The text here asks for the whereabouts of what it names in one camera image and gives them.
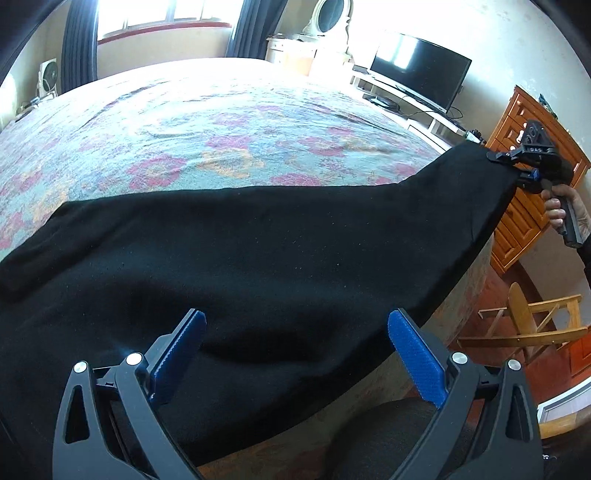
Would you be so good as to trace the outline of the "person's right hand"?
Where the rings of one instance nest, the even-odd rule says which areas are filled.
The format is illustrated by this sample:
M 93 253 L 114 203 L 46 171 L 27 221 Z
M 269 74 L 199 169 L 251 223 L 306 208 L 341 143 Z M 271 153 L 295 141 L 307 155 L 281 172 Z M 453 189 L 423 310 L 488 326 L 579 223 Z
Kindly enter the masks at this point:
M 578 228 L 580 231 L 581 239 L 586 241 L 590 236 L 590 215 L 586 209 L 585 204 L 579 193 L 568 185 L 554 185 L 552 190 L 544 190 L 541 193 L 541 197 L 544 201 L 546 215 L 552 228 L 558 231 L 564 223 L 566 218 L 566 212 L 561 207 L 559 197 L 569 198 L 573 204 L 574 211 L 578 221 Z

